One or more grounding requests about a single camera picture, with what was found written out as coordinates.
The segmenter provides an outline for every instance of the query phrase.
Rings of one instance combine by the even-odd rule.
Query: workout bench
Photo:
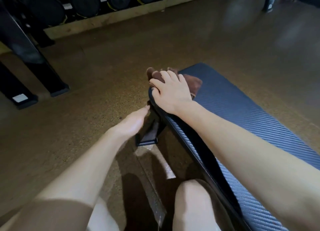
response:
[[[198,63],[180,73],[198,77],[203,81],[194,100],[204,108],[320,169],[320,156],[314,150],[214,69],[204,63]],[[146,131],[136,136],[138,146],[156,144],[157,136],[168,126],[198,163],[208,183],[241,226],[246,230],[287,230],[214,157],[190,126],[178,117],[167,114],[155,104],[151,89],[149,98],[150,125]]]

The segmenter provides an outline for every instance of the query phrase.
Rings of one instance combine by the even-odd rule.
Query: person's left arm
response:
[[[115,155],[142,127],[148,110],[146,106],[132,112],[118,125],[110,128],[23,208],[18,216],[4,225],[6,230],[86,230]]]

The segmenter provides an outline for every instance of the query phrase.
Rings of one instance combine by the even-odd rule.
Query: floor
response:
[[[18,111],[0,95],[0,221],[146,104],[150,66],[207,63],[320,152],[320,10],[277,0],[263,14],[263,2],[195,0],[57,40],[41,49],[71,87],[56,98],[14,55],[1,55],[40,101]],[[130,141],[111,166],[101,196],[121,230],[158,230],[179,183],[201,177],[168,130],[159,141],[138,149]]]

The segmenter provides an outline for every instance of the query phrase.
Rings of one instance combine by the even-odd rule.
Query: white sticker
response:
[[[21,94],[21,95],[17,95],[17,96],[14,96],[12,98],[15,102],[21,102],[21,101],[24,101],[24,100],[27,100],[28,97],[25,95],[25,94]]]

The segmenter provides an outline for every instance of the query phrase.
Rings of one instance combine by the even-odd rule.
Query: bench foot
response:
[[[146,146],[158,143],[158,136],[166,125],[150,104],[150,115],[144,127],[135,136],[136,146]]]

